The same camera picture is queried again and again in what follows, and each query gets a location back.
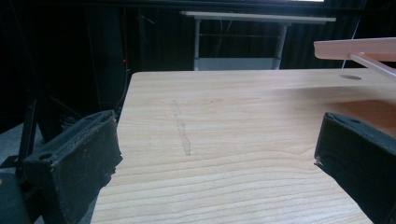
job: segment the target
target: table top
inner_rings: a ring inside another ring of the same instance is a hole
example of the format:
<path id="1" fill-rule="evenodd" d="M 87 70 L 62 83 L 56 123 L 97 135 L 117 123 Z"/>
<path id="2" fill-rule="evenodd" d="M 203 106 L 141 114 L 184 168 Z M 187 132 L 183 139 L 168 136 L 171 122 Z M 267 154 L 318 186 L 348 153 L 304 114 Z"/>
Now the table top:
<path id="1" fill-rule="evenodd" d="M 327 111 L 396 136 L 395 86 L 368 69 L 134 74 L 92 223 L 371 223 L 314 151 Z"/>

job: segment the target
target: wooden plank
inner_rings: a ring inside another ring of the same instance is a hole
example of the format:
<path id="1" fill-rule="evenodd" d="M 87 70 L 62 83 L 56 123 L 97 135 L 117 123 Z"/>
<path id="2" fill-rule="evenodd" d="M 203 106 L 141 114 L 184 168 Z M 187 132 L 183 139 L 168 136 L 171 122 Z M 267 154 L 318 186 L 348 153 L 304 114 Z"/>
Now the wooden plank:
<path id="1" fill-rule="evenodd" d="M 396 80 L 396 69 L 381 63 L 396 62 L 395 37 L 317 41 L 314 46 L 315 56 L 320 59 L 353 60 Z"/>
<path id="2" fill-rule="evenodd" d="M 314 165 L 322 116 L 396 135 L 395 83 L 368 69 L 135 74 L 124 160 L 93 223 L 371 223 Z"/>

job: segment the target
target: dark wall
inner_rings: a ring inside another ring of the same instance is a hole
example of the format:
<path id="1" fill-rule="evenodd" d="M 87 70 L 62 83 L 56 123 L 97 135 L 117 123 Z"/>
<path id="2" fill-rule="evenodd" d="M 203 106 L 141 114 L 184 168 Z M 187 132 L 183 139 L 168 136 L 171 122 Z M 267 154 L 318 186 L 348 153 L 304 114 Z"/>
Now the dark wall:
<path id="1" fill-rule="evenodd" d="M 26 93 L 9 47 L 0 33 L 0 133 L 23 122 Z"/>
<path id="2" fill-rule="evenodd" d="M 81 113 L 100 108 L 85 10 L 30 7 L 33 45 L 45 87 Z"/>
<path id="3" fill-rule="evenodd" d="M 120 10 L 85 8 L 91 47 L 93 77 L 99 110 L 114 109 L 122 100 L 127 82 Z"/>
<path id="4" fill-rule="evenodd" d="M 359 17 L 338 16 L 336 22 L 293 24 L 288 29 L 281 69 L 341 68 L 343 61 L 320 60 L 315 57 L 315 41 L 351 39 Z"/>
<path id="5" fill-rule="evenodd" d="M 191 70 L 193 20 L 173 9 L 140 9 L 141 62 L 143 71 Z"/>
<path id="6" fill-rule="evenodd" d="M 396 1 L 368 0 L 366 10 L 386 10 L 386 13 L 374 13 L 362 16 L 356 30 L 355 38 L 380 38 L 396 36 Z M 386 63 L 395 67 L 396 63 Z M 345 67 L 361 67 L 360 64 L 347 61 Z"/>

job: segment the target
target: pencil mark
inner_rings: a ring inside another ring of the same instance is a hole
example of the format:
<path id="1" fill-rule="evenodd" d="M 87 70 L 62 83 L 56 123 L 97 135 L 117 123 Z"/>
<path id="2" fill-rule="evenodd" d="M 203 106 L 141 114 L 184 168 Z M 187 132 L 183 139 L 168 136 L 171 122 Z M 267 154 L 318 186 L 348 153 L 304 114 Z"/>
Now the pencil mark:
<path id="1" fill-rule="evenodd" d="M 340 75 L 340 77 L 352 79 L 352 80 L 361 80 L 361 77 L 355 77 L 355 76 L 351 76 L 351 75 Z"/>
<path id="2" fill-rule="evenodd" d="M 181 144 L 184 147 L 184 153 L 186 156 L 191 155 L 191 142 L 186 135 L 186 124 L 184 120 L 180 117 L 180 109 L 178 108 L 177 100 L 172 101 L 172 109 L 175 115 L 175 121 L 178 128 L 178 134 L 180 135 Z"/>

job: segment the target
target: wooden table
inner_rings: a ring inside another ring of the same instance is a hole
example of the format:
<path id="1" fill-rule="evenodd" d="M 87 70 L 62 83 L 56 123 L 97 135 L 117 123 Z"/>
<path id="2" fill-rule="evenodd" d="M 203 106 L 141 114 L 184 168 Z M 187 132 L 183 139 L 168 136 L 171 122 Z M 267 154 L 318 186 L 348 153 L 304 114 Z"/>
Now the wooden table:
<path id="1" fill-rule="evenodd" d="M 326 111 L 395 136 L 396 83 L 368 69 L 135 74 L 124 159 L 92 222 L 371 223 L 314 165 Z"/>

